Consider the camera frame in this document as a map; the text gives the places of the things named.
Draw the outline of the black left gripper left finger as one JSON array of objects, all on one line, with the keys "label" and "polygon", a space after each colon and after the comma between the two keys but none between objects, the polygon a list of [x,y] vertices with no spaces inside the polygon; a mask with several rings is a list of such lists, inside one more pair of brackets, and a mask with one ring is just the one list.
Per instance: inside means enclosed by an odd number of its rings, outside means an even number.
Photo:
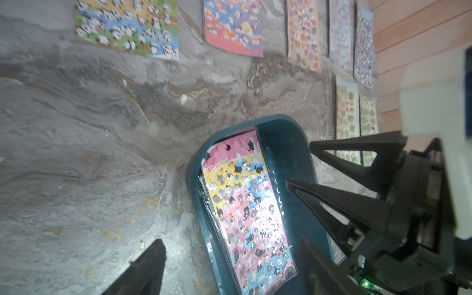
[{"label": "black left gripper left finger", "polygon": [[166,247],[157,239],[102,295],[159,295],[166,259]]}]

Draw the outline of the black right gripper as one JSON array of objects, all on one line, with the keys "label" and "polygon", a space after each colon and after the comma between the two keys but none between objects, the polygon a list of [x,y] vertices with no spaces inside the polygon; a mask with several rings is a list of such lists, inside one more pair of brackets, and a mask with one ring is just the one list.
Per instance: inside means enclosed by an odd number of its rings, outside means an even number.
[{"label": "black right gripper", "polygon": [[[471,290],[472,241],[454,232],[441,140],[402,155],[407,141],[394,131],[309,143],[314,156],[362,186],[389,190],[381,200],[294,178],[287,179],[286,188],[346,256],[358,249],[349,273],[363,291],[456,295]],[[355,231],[365,238],[361,245],[349,244]]]}]

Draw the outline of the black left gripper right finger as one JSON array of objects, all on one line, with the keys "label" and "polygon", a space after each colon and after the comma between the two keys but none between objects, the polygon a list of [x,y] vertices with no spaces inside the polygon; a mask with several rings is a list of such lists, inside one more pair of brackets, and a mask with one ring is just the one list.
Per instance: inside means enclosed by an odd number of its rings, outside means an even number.
[{"label": "black left gripper right finger", "polygon": [[307,237],[300,238],[301,275],[308,295],[364,295],[365,292]]}]

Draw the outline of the green sticker sheet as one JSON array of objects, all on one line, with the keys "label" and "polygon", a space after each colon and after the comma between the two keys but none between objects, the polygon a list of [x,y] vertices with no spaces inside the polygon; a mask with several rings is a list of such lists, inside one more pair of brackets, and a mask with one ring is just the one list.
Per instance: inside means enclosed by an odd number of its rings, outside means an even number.
[{"label": "green sticker sheet", "polygon": [[358,86],[336,76],[336,139],[360,137]]},{"label": "green sticker sheet", "polygon": [[[379,125],[377,120],[377,109],[375,101],[368,97],[360,96],[360,134],[362,137],[375,135],[379,133]],[[372,166],[376,153],[373,151],[363,151],[363,165],[365,167]]]}]

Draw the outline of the pink yellow cat sticker sheet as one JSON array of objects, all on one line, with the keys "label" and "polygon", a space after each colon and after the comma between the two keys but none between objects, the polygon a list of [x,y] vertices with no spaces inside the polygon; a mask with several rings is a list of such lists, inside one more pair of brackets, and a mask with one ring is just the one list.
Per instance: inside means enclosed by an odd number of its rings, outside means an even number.
[{"label": "pink yellow cat sticker sheet", "polygon": [[240,294],[275,294],[297,268],[257,130],[210,146],[200,182]]}]

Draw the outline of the teal storage box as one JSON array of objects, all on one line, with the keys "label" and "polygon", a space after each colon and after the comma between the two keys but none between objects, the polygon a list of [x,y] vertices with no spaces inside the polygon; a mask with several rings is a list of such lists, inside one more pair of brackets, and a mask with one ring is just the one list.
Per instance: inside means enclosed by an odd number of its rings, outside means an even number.
[{"label": "teal storage box", "polygon": [[309,183],[317,180],[305,133],[295,120],[286,115],[260,118],[224,129],[206,140],[189,162],[186,171],[186,188],[195,208],[218,292],[221,295],[241,295],[229,260],[222,249],[222,241],[203,199],[204,191],[200,182],[201,161],[210,146],[253,129],[258,132],[270,181],[277,200],[281,202],[280,211],[283,213],[286,235],[297,268],[297,275],[274,295],[306,295],[307,290],[299,266],[301,262],[300,238],[311,239],[328,257],[332,257],[333,253],[328,233],[321,223],[286,188],[286,181],[289,178]]}]

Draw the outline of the dark blue sticker sheet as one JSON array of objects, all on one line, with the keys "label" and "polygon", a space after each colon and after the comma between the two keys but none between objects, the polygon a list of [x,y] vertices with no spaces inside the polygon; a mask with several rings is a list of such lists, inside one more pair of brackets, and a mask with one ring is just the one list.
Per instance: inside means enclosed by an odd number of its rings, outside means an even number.
[{"label": "dark blue sticker sheet", "polygon": [[373,84],[373,14],[362,6],[357,6],[355,44],[355,79],[364,86]]}]

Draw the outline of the light blue sticker sheet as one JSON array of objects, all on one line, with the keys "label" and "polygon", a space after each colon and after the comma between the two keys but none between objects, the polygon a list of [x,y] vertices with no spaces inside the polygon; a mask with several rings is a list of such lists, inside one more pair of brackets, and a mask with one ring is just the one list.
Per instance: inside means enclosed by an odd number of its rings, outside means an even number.
[{"label": "light blue sticker sheet", "polygon": [[350,1],[329,0],[329,57],[338,67],[352,74],[353,49],[350,11]]}]

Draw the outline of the pastel sticker sheet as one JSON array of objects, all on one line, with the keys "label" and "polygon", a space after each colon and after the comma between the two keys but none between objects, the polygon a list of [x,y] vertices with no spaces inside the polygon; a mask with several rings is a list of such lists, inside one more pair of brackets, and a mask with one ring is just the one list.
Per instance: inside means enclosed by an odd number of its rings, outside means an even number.
[{"label": "pastel sticker sheet", "polygon": [[288,60],[310,71],[321,69],[318,6],[315,0],[287,4]]}]

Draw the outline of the red blue cat sticker sheet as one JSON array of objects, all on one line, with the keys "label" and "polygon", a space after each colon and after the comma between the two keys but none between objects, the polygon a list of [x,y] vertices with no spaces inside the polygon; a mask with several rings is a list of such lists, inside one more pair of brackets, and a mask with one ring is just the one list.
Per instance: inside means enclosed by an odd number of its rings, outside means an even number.
[{"label": "red blue cat sticker sheet", "polygon": [[259,0],[205,0],[205,39],[227,52],[263,56]]}]

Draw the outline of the colourful small sticker sheet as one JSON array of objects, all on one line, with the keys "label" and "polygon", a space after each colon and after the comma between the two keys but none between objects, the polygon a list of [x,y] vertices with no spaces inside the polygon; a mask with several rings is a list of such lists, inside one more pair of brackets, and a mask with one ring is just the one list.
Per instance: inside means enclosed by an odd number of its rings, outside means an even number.
[{"label": "colourful small sticker sheet", "polygon": [[83,41],[132,54],[178,60],[176,1],[76,1],[74,19],[74,35]]}]

